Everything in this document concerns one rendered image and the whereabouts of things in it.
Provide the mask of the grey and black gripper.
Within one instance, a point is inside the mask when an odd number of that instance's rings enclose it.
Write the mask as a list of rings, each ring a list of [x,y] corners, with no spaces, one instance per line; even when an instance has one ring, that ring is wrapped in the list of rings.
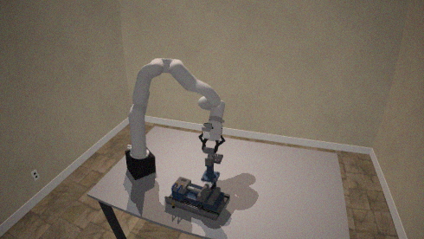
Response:
[[[225,139],[222,137],[222,123],[214,120],[210,120],[207,123],[212,124],[212,127],[214,129],[211,129],[210,132],[203,132],[199,137],[199,139],[202,141],[202,150],[203,147],[206,147],[207,140],[209,141],[215,141],[215,149],[214,152],[216,153],[218,150],[218,146],[221,145],[223,142],[225,142]],[[204,137],[204,139],[202,139]],[[213,140],[212,140],[213,139]],[[221,139],[221,140],[219,140]]]

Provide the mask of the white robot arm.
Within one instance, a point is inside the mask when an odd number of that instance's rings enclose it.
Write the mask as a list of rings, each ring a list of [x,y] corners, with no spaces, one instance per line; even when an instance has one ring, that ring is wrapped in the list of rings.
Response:
[[[161,73],[170,73],[185,90],[203,95],[199,99],[198,105],[200,108],[210,111],[209,121],[224,123],[222,117],[225,102],[220,99],[218,93],[210,85],[199,81],[180,60],[154,59],[138,72],[132,95],[134,102],[132,101],[128,115],[132,145],[128,145],[127,149],[131,150],[130,156],[135,159],[147,158],[150,154],[146,149],[145,112],[150,95],[151,80]]]

